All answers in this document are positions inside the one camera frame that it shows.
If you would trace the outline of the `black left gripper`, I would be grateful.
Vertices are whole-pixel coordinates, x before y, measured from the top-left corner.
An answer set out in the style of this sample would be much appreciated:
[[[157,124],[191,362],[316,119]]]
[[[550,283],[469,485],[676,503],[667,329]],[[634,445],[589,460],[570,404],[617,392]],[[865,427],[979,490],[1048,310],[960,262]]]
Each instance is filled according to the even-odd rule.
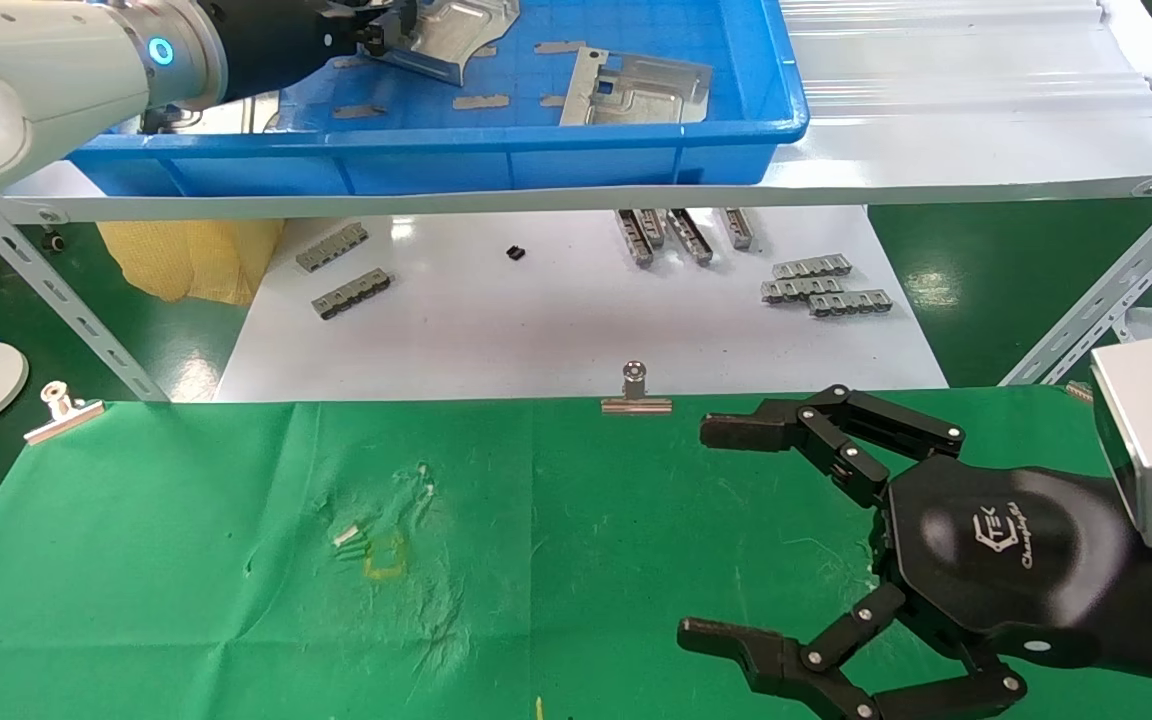
[[[410,50],[416,24],[361,18],[416,18],[416,1],[200,1],[223,50],[223,94],[232,103],[282,90],[329,60]]]

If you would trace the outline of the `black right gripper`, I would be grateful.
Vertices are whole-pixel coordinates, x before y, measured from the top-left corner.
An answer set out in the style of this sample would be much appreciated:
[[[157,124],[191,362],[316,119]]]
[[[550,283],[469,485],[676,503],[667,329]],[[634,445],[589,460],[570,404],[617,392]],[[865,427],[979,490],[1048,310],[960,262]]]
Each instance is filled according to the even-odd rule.
[[[890,482],[859,439],[925,461]],[[952,458],[964,439],[947,420],[846,386],[765,397],[755,414],[705,415],[708,448],[799,450],[863,509],[884,497],[884,577],[899,585],[878,585],[809,642],[685,617],[679,647],[735,661],[751,692],[803,703],[819,719],[991,719],[1028,692],[998,655],[1123,664],[1119,582],[1137,532],[1116,488],[1068,471],[975,468]],[[846,662],[896,621],[964,675],[878,694],[854,684]]]

